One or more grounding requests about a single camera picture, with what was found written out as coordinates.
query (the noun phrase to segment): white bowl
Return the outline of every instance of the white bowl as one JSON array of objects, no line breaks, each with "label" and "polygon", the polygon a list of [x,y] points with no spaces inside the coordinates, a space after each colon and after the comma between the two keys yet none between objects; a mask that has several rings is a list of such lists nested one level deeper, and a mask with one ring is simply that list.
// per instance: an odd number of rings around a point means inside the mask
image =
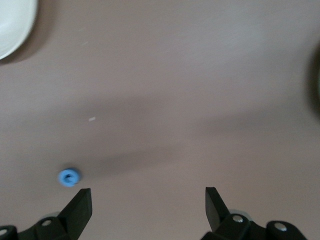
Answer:
[{"label": "white bowl", "polygon": [[0,59],[13,53],[29,36],[38,0],[0,0]]}]

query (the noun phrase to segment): table surface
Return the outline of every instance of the table surface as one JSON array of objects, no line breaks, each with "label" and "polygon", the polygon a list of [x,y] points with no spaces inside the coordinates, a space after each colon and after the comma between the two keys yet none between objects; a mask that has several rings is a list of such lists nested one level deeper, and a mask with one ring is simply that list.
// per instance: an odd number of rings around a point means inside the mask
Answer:
[{"label": "table surface", "polygon": [[[91,188],[85,239],[199,240],[205,187],[319,238],[318,0],[42,0],[0,61],[0,225]],[[61,186],[76,167],[83,179]]]}]

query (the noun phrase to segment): metal screw head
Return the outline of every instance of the metal screw head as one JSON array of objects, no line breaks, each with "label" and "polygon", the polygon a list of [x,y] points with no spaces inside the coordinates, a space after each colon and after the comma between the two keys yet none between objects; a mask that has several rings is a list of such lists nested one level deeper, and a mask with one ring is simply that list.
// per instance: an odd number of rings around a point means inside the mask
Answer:
[{"label": "metal screw head", "polygon": [[0,236],[5,235],[8,232],[7,229],[1,229],[0,230]]},{"label": "metal screw head", "polygon": [[45,220],[45,221],[41,224],[41,226],[45,227],[45,226],[48,226],[48,225],[50,225],[50,224],[51,224],[51,220]]},{"label": "metal screw head", "polygon": [[232,219],[233,219],[233,221],[235,221],[235,222],[237,222],[237,223],[243,223],[243,222],[244,222],[244,219],[243,219],[241,216],[239,216],[239,215],[234,215],[234,216],[232,217]]},{"label": "metal screw head", "polygon": [[274,224],[274,227],[275,227],[276,229],[278,229],[279,231],[282,231],[282,232],[285,232],[285,231],[288,230],[287,227],[286,227],[284,224],[280,223],[280,222],[276,222],[276,223]]}]

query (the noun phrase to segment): blue cap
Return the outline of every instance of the blue cap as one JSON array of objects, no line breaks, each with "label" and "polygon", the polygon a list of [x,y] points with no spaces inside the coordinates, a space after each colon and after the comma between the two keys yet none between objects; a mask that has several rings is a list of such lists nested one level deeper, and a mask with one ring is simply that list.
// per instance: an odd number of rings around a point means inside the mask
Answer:
[{"label": "blue cap", "polygon": [[73,187],[80,181],[80,172],[75,168],[67,168],[59,173],[58,180],[65,187]]}]

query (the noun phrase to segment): dark object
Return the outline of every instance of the dark object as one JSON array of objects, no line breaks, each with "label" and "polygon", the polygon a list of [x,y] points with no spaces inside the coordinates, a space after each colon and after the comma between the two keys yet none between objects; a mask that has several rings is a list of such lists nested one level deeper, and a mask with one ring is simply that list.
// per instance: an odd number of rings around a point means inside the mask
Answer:
[{"label": "dark object", "polygon": [[0,240],[77,240],[91,215],[91,190],[81,189],[57,217],[46,217],[20,233],[15,226],[0,226]]},{"label": "dark object", "polygon": [[270,221],[263,228],[240,214],[230,214],[215,187],[205,189],[205,212],[212,232],[202,240],[307,240],[292,224]]},{"label": "dark object", "polygon": [[[230,214],[214,187],[205,189],[205,212],[211,232],[202,240],[307,240],[292,224],[270,221],[263,228],[240,214]],[[0,226],[0,240],[77,240],[92,215],[90,189],[81,189],[58,217],[47,217],[17,233]]]}]

